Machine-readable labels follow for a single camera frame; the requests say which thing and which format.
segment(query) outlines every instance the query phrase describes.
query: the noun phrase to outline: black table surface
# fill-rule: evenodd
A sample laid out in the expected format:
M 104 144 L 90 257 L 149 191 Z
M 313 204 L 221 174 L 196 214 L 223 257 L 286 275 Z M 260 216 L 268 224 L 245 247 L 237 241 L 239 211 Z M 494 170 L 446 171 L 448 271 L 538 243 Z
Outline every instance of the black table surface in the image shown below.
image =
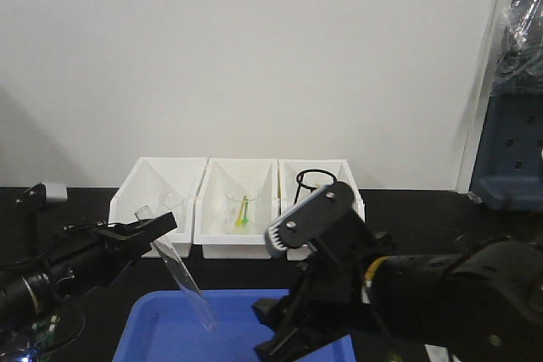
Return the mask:
M 0 216 L 22 191 L 0 188 Z M 42 217 L 42 231 L 107 220 L 109 200 L 115 191 L 70 188 L 68 203 Z M 460 236 L 509 235 L 529 240 L 543 233 L 541 214 L 492 212 L 454 192 L 361 190 L 361 195 L 366 204 L 367 226 L 372 231 L 389 232 L 402 254 L 458 253 L 462 251 Z M 0 264 L 17 259 L 23 241 L 20 231 L 0 222 Z M 201 247 L 196 245 L 186 264 L 201 289 L 286 288 L 299 275 L 295 262 L 286 259 L 204 259 Z M 86 316 L 85 330 L 75 342 L 55 353 L 52 361 L 111 360 L 132 305 L 149 292 L 173 289 L 176 284 L 160 259 L 142 259 L 113 285 L 100 287 L 74 301 Z M 405 362 L 428 361 L 419 344 L 358 333 L 352 339 L 359 361 L 385 362 L 391 349 Z

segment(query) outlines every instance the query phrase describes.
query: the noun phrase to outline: white container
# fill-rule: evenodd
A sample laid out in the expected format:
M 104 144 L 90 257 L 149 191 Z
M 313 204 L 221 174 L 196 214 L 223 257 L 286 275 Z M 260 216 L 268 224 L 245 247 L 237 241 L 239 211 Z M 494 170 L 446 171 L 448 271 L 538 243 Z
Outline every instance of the white container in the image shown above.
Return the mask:
M 279 191 L 281 196 L 281 213 L 294 205 L 294 198 L 298 183 L 296 176 L 303 170 L 319 169 L 334 174 L 338 181 L 346 182 L 355 193 L 354 210 L 364 219 L 364 202 L 358 192 L 355 178 L 350 172 L 349 163 L 344 159 L 336 160 L 303 160 L 303 159 L 279 159 Z M 329 175 L 321 173 L 307 174 L 304 177 L 304 184 L 312 187 L 326 185 L 332 182 Z M 310 195 L 306 188 L 300 188 L 298 202 Z M 310 253 L 308 248 L 290 249 L 287 252 L 288 260 L 302 260 Z
M 141 157 L 111 200 L 109 222 L 135 222 L 134 213 L 144 205 L 154 215 L 171 210 L 177 228 L 167 236 L 180 256 L 187 257 L 193 239 L 194 201 L 206 164 L 207 158 Z M 158 254 L 152 250 L 146 256 Z
M 206 259 L 270 258 L 264 231 L 279 215 L 277 174 L 277 159 L 210 159 L 194 217 L 194 243 L 202 245 Z M 236 194 L 251 200 L 254 218 L 232 232 L 228 200 Z

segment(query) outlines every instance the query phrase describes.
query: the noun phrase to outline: blue tray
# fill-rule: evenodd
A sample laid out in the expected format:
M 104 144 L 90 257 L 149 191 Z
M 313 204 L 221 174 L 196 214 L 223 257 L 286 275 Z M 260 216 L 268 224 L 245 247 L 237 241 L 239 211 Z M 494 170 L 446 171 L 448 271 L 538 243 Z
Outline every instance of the blue tray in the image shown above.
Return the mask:
M 258 362 L 253 347 L 272 338 L 251 305 L 280 298 L 285 290 L 210 290 L 204 292 L 217 317 L 209 334 L 178 291 L 151 292 L 132 307 L 114 362 Z M 356 362 L 344 337 L 305 356 L 304 362 Z

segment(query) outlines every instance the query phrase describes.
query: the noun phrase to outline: plastic bag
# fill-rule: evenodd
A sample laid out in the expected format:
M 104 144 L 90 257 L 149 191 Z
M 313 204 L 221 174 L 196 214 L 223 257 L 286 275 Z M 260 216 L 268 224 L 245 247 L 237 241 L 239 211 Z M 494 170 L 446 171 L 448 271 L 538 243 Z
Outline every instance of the plastic bag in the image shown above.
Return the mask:
M 493 94 L 543 95 L 543 0 L 516 0 L 506 18 Z

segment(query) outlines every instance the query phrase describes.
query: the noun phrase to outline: robotic arm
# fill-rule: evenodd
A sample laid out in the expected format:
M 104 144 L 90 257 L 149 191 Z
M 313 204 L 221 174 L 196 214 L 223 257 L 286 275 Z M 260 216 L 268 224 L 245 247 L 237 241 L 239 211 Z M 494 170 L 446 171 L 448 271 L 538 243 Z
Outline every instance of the robotic arm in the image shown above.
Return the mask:
M 126 225 L 65 227 L 48 248 L 39 248 L 36 217 L 51 204 L 65 201 L 65 190 L 64 197 L 58 190 L 45 184 L 26 190 L 8 216 L 12 226 L 25 229 L 31 247 L 28 259 L 0 265 L 0 345 L 66 300 L 109 285 L 151 249 L 153 240 L 176 227 L 171 213 Z
M 494 242 L 470 254 L 394 256 L 335 182 L 266 231 L 273 256 L 313 254 L 289 295 L 254 305 L 274 337 L 264 362 L 290 362 L 352 330 L 448 348 L 463 362 L 540 362 L 543 242 Z

